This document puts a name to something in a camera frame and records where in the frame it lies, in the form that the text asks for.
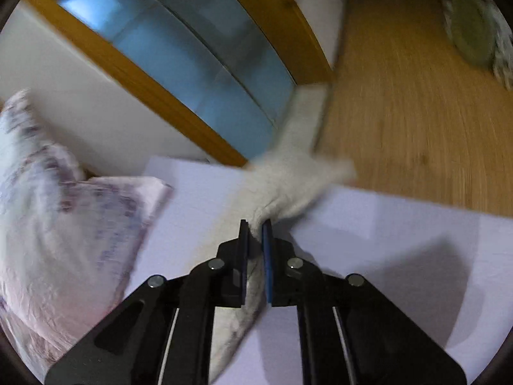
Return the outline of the cream knitted small garment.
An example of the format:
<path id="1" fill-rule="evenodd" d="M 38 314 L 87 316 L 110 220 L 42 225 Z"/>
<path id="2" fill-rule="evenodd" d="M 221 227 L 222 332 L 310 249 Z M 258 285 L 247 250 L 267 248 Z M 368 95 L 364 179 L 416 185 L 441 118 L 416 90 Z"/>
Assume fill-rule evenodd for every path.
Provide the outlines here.
<path id="1" fill-rule="evenodd" d="M 299 216 L 332 184 L 346 184 L 357 178 L 352 160 L 330 161 L 304 152 L 269 152 L 243 171 L 226 210 L 215 219 L 212 229 L 196 248 L 192 266 L 211 258 L 217 246 L 231 240 L 242 220 L 250 233 L 260 239 L 261 225 L 271 220 Z M 244 337 L 264 310 L 264 263 L 259 251 L 249 254 L 247 294 L 240 309 L 221 309 L 213 328 L 209 383 L 227 369 Z"/>

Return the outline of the wooden framed glass door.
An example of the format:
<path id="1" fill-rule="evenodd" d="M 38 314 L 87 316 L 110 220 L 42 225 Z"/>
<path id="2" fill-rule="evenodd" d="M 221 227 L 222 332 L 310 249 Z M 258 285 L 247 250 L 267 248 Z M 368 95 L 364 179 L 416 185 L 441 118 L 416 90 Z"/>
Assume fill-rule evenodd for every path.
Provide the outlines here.
<path id="1" fill-rule="evenodd" d="M 333 77 L 295 0 L 27 0 L 132 96 L 220 163 L 276 134 L 302 84 Z"/>

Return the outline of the green patterned floor cushion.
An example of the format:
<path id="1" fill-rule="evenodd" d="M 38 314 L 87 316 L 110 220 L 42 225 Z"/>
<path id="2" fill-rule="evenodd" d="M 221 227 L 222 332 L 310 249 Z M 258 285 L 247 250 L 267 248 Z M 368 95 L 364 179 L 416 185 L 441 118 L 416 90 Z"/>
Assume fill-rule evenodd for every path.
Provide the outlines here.
<path id="1" fill-rule="evenodd" d="M 444 26 L 470 64 L 488 69 L 512 90 L 512 29 L 494 0 L 445 0 Z"/>

